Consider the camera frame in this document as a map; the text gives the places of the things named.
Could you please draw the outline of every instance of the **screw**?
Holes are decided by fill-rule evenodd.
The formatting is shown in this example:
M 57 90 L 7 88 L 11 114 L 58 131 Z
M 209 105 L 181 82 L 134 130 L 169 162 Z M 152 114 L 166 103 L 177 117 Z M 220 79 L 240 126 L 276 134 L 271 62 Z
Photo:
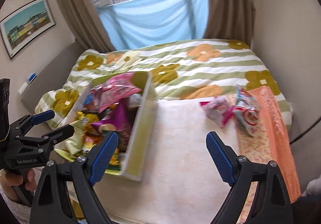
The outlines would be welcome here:
M 79 161 L 79 162 L 83 162 L 83 161 L 85 161 L 86 160 L 86 156 L 84 156 L 84 155 L 81 155 L 81 156 L 79 156 L 78 158 L 77 158 L 77 161 Z
M 47 161 L 47 166 L 51 167 L 55 164 L 53 160 Z
M 277 163 L 275 162 L 275 161 L 270 161 L 270 165 L 272 166 L 272 167 L 277 167 Z
M 240 162 L 246 162 L 248 159 L 245 157 L 245 156 L 243 156 L 243 155 L 240 155 L 239 157 L 238 157 L 238 159 L 239 159 L 239 161 Z

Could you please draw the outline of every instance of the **headboard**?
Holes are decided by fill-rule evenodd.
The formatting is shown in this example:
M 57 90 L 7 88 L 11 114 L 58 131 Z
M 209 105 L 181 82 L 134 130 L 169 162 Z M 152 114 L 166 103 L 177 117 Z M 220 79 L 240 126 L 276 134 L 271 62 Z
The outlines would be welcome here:
M 62 88 L 72 67 L 83 52 L 80 45 L 74 42 L 41 70 L 21 97 L 21 102 L 30 113 L 34 113 L 39 100 L 45 93 Z

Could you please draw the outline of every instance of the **striped bedspread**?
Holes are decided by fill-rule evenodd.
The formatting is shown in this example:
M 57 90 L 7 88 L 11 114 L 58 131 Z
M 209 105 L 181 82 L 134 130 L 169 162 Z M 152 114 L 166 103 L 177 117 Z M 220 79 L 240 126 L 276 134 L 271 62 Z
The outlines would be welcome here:
M 159 98 L 192 99 L 236 92 L 236 85 L 252 90 L 269 86 L 285 125 L 291 126 L 289 103 L 263 62 L 241 41 L 201 39 L 178 41 L 107 54 L 89 49 L 72 68 L 62 89 L 46 93 L 35 109 L 53 109 L 49 122 L 56 128 L 85 86 L 94 78 L 119 72 L 150 71 Z

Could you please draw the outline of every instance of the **power cord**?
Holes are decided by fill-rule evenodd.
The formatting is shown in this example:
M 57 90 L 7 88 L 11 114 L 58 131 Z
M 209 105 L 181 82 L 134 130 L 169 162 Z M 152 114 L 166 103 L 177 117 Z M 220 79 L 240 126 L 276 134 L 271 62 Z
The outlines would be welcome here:
M 313 125 L 311 125 L 306 131 L 301 133 L 298 137 L 296 137 L 294 140 L 290 142 L 290 145 L 295 143 L 297 140 L 300 140 L 305 134 L 307 134 L 314 126 L 316 126 L 321 121 L 321 117 L 319 117 Z

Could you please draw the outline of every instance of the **beige wall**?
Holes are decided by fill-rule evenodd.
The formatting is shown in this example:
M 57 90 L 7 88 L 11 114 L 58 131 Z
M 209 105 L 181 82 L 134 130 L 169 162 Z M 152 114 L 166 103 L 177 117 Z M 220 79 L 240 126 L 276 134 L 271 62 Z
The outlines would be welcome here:
M 255 0 L 253 50 L 294 108 L 290 138 L 321 115 L 321 6 L 317 0 Z M 301 189 L 321 174 L 321 123 L 291 146 Z
M 33 0 L 6 0 L 0 10 L 0 20 L 11 12 Z M 19 119 L 28 111 L 19 99 L 18 90 L 25 82 L 27 76 L 38 73 L 50 60 L 74 41 L 56 0 L 48 0 L 56 25 L 32 42 L 30 42 L 17 56 L 10 60 L 3 41 L 0 39 L 0 78 L 10 79 L 9 119 L 11 122 Z M 44 125 L 34 127 L 30 135 L 44 134 L 48 128 Z

